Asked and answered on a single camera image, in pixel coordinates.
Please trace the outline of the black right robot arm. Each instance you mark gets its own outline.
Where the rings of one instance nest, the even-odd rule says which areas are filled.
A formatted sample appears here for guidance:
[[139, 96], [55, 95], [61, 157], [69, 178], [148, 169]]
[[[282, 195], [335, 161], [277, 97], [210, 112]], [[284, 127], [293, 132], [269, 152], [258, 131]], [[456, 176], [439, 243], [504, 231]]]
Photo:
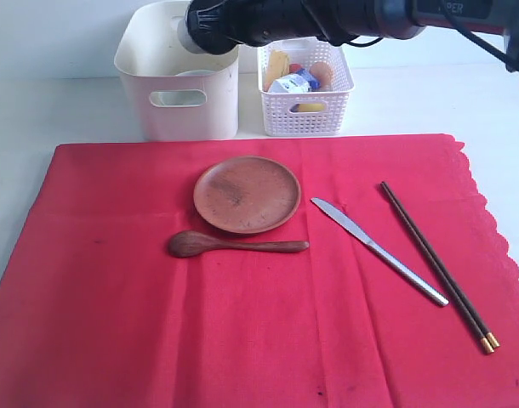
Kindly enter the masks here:
[[426, 27], [456, 30], [519, 73], [519, 0], [192, 1], [177, 32], [189, 52], [222, 55], [301, 37], [335, 47], [359, 37], [407, 40]]

